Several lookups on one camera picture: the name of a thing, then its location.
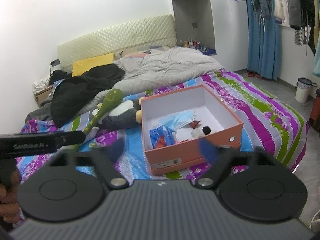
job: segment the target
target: slipper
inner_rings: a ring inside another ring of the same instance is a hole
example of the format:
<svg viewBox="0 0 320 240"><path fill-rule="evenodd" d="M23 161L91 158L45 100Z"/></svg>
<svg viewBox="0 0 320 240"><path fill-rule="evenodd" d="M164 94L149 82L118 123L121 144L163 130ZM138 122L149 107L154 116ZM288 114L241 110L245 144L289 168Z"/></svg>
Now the slipper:
<svg viewBox="0 0 320 240"><path fill-rule="evenodd" d="M253 72L253 71L248 71L248 77L249 78L252 78L252 77L254 77L255 76L255 72Z"/></svg>

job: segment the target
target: white cabinet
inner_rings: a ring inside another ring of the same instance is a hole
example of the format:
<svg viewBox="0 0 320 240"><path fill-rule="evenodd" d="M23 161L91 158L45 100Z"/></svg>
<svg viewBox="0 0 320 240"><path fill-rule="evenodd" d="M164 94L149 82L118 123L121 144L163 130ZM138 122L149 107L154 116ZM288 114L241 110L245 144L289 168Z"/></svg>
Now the white cabinet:
<svg viewBox="0 0 320 240"><path fill-rule="evenodd" d="M228 71L247 68L248 14L246 1L210 0L216 60Z"/></svg>

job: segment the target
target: blue face mask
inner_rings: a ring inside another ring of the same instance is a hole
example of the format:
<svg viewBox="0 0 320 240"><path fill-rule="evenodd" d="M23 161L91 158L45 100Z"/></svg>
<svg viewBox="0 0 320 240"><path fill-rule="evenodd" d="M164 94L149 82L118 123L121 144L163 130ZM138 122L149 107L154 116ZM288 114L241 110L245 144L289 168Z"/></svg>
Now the blue face mask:
<svg viewBox="0 0 320 240"><path fill-rule="evenodd" d="M170 129L177 131L183 126L194 121L195 118L193 116L193 112L191 110L186 110L183 112L169 114L166 117L159 120L160 125L165 125Z"/></svg>

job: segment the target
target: white wall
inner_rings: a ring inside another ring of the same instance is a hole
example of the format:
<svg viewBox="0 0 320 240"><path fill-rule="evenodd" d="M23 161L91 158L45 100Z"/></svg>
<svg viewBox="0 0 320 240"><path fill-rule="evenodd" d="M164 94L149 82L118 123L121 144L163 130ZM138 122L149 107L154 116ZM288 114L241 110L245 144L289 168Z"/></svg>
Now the white wall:
<svg viewBox="0 0 320 240"><path fill-rule="evenodd" d="M171 0L0 0L0 134L19 132L37 108L31 84L49 73L57 45L170 13Z"/></svg>
<svg viewBox="0 0 320 240"><path fill-rule="evenodd" d="M312 74L315 57L308 47L306 56L306 45L294 44L294 30L288 27L280 27L282 38L282 64L279 78L295 86L298 78L305 77L316 82L320 87L320 78ZM316 97L316 89L310 90L310 95Z"/></svg>

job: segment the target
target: shoebox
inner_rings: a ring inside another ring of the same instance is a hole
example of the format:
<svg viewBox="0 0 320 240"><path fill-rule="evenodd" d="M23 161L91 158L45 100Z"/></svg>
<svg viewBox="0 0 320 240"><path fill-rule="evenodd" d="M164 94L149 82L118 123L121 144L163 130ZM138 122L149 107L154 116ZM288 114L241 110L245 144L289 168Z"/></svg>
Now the shoebox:
<svg viewBox="0 0 320 240"><path fill-rule="evenodd" d="M205 162L198 150L199 139L190 139L193 129L189 125L177 130L176 139L180 143L153 149L149 131L158 127L159 120L169 114L192 110L195 120L201 121L197 128L202 130L208 126L211 129L211 133L205 136L208 141L217 146L240 148L243 122L206 85L143 98L141 110L143 150L153 175Z"/></svg>

